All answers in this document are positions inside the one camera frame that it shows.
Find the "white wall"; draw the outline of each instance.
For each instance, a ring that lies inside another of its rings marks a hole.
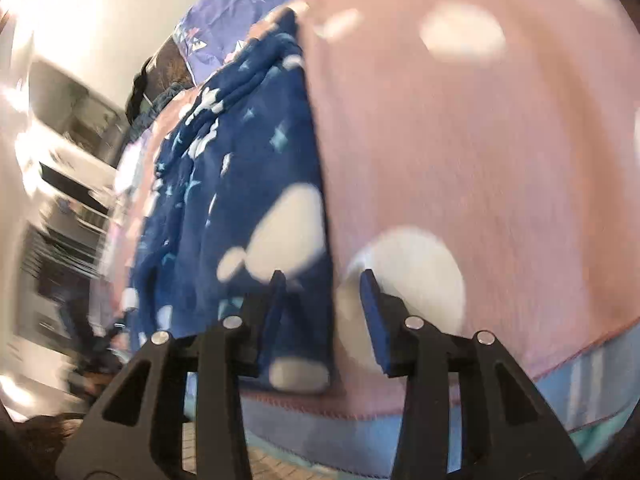
[[[133,78],[198,0],[47,0],[36,52],[124,107]]]

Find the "metal rivet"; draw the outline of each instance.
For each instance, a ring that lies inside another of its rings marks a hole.
[[[242,326],[242,318],[240,316],[228,316],[222,320],[222,326],[229,330]]]
[[[169,333],[164,330],[160,330],[151,336],[151,342],[154,345],[163,345],[169,341]]]
[[[409,316],[404,320],[404,326],[411,330],[420,330],[424,326],[424,320],[418,316]]]
[[[483,345],[492,345],[495,341],[495,335],[493,335],[488,330],[482,330],[482,332],[478,332],[478,341]]]

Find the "blue blanket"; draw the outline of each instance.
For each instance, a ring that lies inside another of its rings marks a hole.
[[[140,344],[160,329],[202,332],[282,270],[289,298],[258,384],[316,392],[330,378],[332,262],[295,33],[288,12],[249,42],[163,142],[131,273],[139,307],[130,323]]]
[[[180,20],[174,41],[195,83],[222,66],[249,28],[289,0],[199,0]]]

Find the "purple fabric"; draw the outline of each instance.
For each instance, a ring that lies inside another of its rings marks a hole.
[[[200,0],[180,20],[174,41],[196,84],[219,68],[249,28],[289,0]]]

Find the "silver screw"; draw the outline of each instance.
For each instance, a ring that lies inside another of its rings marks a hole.
[[[154,345],[163,345],[169,341],[169,333],[164,330],[160,330],[151,336],[151,342]]]
[[[482,332],[478,332],[478,341],[483,345],[492,345],[495,341],[495,335],[488,330],[482,330]]]
[[[404,320],[404,326],[411,330],[420,330],[424,326],[424,320],[418,316],[409,316]]]
[[[222,326],[229,330],[242,326],[242,318],[240,316],[228,316],[222,320]]]

